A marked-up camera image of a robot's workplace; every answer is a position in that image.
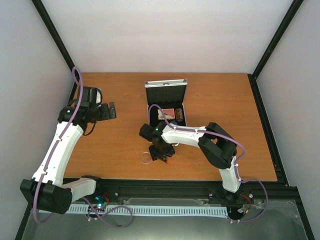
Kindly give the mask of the red yellow card deck box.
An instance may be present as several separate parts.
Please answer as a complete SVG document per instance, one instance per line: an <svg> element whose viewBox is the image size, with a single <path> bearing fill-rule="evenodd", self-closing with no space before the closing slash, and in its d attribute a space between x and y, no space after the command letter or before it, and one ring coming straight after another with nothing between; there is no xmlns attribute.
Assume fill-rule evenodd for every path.
<svg viewBox="0 0 320 240"><path fill-rule="evenodd" d="M167 108L167 109L158 109L158 120L164 121L165 119L167 120L174 120L175 117L175 110L173 108Z"/></svg>

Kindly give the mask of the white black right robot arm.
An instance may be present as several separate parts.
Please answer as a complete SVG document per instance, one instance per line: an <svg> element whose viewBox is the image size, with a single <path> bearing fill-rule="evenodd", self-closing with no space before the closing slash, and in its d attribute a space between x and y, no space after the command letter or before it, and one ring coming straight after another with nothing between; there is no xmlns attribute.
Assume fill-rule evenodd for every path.
<svg viewBox="0 0 320 240"><path fill-rule="evenodd" d="M237 143L218 124L188 127L162 121L156 127L143 124L139 136L151 143L149 153L153 161L164 163L175 154L174 144L199 148L208 162L219 169L222 187L236 193L241 179L236 170Z"/></svg>

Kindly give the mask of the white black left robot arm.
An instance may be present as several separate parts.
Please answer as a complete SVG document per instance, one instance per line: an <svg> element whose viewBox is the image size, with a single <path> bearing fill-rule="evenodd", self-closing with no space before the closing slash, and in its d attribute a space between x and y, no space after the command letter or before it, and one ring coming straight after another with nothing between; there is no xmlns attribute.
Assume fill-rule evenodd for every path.
<svg viewBox="0 0 320 240"><path fill-rule="evenodd" d="M82 197L88 196L95 202L103 198L99 177L84 175L69 183L63 180L78 140L89 135L88 124L115 118L115 104L103 103L100 88L79 89L77 97L60 111L54 138L39 168L30 180L24 179L20 184L20 191L33 209L62 215Z"/></svg>

